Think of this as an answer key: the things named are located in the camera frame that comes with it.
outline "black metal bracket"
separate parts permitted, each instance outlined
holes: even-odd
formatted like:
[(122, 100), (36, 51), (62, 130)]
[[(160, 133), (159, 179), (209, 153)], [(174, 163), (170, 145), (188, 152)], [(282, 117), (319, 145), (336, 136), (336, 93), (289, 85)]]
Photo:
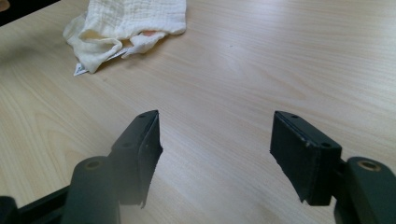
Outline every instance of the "black metal bracket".
[(396, 177), (379, 161), (341, 160), (342, 148), (310, 123), (276, 111), (271, 154), (301, 201), (334, 208), (338, 224), (396, 223)]
[(0, 197), (0, 224), (118, 224), (119, 204), (146, 204), (163, 152), (157, 110), (137, 116), (107, 157), (80, 162), (70, 186), (18, 209)]

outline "table surface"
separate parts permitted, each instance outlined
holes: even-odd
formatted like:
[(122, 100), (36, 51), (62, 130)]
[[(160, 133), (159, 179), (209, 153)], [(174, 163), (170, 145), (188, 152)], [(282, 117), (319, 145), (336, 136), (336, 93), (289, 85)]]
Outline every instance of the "table surface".
[(301, 204), (269, 153), (276, 110), (343, 159), (396, 171), (395, 2), (188, 0), (185, 34), (73, 77), (62, 32), (87, 5), (0, 28), (0, 194), (19, 206), (68, 185), (152, 109), (164, 153), (146, 207), (122, 207), (123, 223), (334, 223), (334, 202)]

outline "crumpled towel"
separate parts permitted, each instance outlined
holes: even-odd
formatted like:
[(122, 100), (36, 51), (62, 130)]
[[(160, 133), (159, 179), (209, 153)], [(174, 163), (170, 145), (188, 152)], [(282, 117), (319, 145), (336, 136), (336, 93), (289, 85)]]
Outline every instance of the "crumpled towel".
[(64, 38), (94, 73), (122, 48), (122, 58), (145, 53), (164, 36), (185, 30), (186, 0), (91, 0), (88, 11), (65, 27)]

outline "screw hole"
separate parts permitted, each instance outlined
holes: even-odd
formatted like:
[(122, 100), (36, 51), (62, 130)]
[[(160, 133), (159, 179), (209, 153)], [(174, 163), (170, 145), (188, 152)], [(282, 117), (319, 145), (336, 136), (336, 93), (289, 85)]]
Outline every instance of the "screw hole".
[(378, 172), (381, 170), (381, 167), (372, 161), (358, 161), (358, 165), (368, 171)]
[(90, 161), (85, 164), (85, 169), (87, 170), (95, 170), (102, 165), (101, 161)]
[(332, 145), (330, 145), (329, 143), (322, 143), (323, 147), (331, 147)]

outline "muslin cloth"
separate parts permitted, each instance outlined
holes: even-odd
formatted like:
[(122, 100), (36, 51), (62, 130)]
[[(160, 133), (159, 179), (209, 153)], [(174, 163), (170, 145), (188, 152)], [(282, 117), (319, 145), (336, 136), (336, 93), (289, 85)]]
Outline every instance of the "muslin cloth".
[(121, 49), (125, 58), (145, 53), (166, 35), (183, 34), (185, 15), (186, 0), (91, 0), (88, 10), (67, 24), (64, 38), (94, 73)]

